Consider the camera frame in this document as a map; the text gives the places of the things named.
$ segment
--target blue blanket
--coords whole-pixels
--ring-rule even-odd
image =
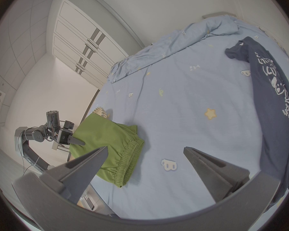
[[[215,203],[184,156],[186,146],[246,168],[250,177],[260,170],[250,65],[225,55],[247,36],[270,51],[289,79],[289,58],[278,44],[230,16],[176,30],[112,68],[91,111],[102,106],[112,121],[137,125],[145,141],[127,185],[92,180],[119,217],[170,218]]]

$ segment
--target gray stripe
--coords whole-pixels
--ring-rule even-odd
[[[89,49],[89,47],[86,45],[85,49],[83,50],[83,54],[84,54],[84,55],[86,55],[88,49]]]
[[[99,32],[100,32],[100,30],[99,30],[98,28],[95,29],[94,33],[93,33],[92,36],[91,36],[91,39],[94,40],[95,37],[96,37],[96,35],[97,35]]]
[[[99,44],[101,43],[101,41],[104,39],[104,37],[105,37],[105,34],[103,33],[103,34],[99,37],[99,39],[96,41],[96,44],[99,45]]]
[[[90,57],[92,56],[93,53],[94,53],[94,51],[91,50],[87,57],[90,59]]]

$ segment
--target folded blanket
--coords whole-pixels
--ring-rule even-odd
[[[136,125],[117,124],[92,113],[79,125],[73,137],[85,142],[84,146],[70,144],[70,152],[75,158],[108,146],[108,157],[96,175],[117,187],[126,185],[144,145],[137,135]]]

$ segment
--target dark blue t-shirt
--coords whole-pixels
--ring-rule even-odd
[[[226,49],[225,54],[250,63],[254,104],[263,134],[260,169],[280,180],[272,206],[289,188],[289,82],[272,55],[250,37]]]

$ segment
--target gray gripper base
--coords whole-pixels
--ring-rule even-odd
[[[192,147],[183,151],[216,202],[235,192],[249,180],[249,171]]]

